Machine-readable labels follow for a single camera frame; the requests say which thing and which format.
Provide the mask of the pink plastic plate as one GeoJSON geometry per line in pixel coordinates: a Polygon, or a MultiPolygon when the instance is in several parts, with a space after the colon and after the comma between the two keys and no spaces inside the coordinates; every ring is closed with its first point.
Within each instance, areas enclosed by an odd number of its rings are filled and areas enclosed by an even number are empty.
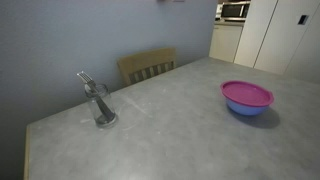
{"type": "Polygon", "coordinates": [[[220,89],[227,99],[245,106],[263,107],[274,102],[271,91],[246,81],[226,81],[220,85],[220,89]]]}

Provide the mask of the blue plastic bowl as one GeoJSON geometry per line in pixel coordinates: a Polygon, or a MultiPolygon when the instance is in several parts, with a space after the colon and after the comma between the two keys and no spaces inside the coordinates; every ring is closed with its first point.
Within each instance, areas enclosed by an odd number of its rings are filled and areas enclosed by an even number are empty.
{"type": "Polygon", "coordinates": [[[262,106],[262,107],[246,106],[246,105],[236,103],[229,99],[226,100],[226,103],[227,103],[227,106],[234,112],[241,115],[246,115],[246,116],[258,115],[263,113],[267,109],[267,106],[262,106]]]}

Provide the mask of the wooden chair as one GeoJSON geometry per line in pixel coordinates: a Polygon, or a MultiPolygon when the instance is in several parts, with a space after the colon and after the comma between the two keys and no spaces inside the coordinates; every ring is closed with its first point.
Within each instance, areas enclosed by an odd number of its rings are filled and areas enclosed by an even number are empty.
{"type": "Polygon", "coordinates": [[[141,82],[176,67],[176,49],[160,48],[121,57],[117,61],[126,86],[141,82]]]}

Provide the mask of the clear glass jar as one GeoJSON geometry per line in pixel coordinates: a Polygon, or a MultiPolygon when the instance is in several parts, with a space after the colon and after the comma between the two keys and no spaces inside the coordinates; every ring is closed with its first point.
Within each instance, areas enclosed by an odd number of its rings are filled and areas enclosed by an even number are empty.
{"type": "Polygon", "coordinates": [[[111,95],[105,84],[98,84],[93,92],[85,86],[88,105],[97,126],[110,126],[116,121],[116,113],[112,105],[111,95]]]}

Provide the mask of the silver metal fork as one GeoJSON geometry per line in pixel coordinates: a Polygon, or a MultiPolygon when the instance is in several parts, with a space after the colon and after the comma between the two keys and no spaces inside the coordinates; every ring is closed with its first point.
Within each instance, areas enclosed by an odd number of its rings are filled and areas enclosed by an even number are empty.
{"type": "Polygon", "coordinates": [[[96,87],[96,83],[94,80],[86,74],[84,71],[81,71],[78,73],[78,76],[81,78],[81,80],[84,82],[85,85],[87,85],[96,98],[96,102],[98,104],[98,107],[102,114],[106,117],[106,121],[110,122],[111,120],[114,119],[115,114],[107,107],[107,105],[103,102],[101,97],[99,96],[99,91],[96,87]]]}

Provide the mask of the white kitchen cabinet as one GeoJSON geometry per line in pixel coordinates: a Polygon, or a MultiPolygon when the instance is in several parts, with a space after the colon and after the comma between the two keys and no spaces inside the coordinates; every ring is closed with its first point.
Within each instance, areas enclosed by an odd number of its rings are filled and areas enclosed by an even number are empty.
{"type": "Polygon", "coordinates": [[[242,23],[216,23],[213,29],[209,56],[233,63],[242,30],[242,23]]]}

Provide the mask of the microwave oven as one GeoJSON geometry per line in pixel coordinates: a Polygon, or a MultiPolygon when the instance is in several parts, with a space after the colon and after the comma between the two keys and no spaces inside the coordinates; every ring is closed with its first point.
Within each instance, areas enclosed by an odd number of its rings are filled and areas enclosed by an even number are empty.
{"type": "Polygon", "coordinates": [[[231,21],[245,21],[249,7],[250,1],[224,2],[221,18],[231,21]]]}

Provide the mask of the black wall switch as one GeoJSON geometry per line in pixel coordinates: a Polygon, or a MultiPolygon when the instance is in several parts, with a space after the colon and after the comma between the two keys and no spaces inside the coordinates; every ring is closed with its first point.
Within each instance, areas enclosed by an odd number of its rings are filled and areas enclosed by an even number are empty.
{"type": "Polygon", "coordinates": [[[305,25],[307,19],[308,19],[308,15],[301,15],[299,21],[298,21],[298,25],[305,25]]]}

